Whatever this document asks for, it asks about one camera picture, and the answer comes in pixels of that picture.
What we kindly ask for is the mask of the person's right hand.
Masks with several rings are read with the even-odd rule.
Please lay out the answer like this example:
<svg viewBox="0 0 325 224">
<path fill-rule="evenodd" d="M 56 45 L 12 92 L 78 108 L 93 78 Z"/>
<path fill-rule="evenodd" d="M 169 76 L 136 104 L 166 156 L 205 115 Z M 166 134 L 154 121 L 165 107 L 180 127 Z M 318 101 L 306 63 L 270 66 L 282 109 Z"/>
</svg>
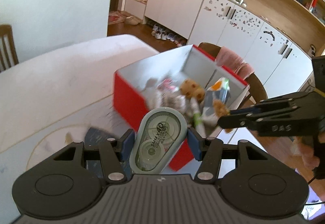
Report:
<svg viewBox="0 0 325 224">
<path fill-rule="evenodd" d="M 306 168 L 314 170 L 320 165 L 320 159 L 314 155 L 314 149 L 303 143 L 302 137 L 294 137 L 291 147 L 294 156 L 301 157 Z"/>
</svg>

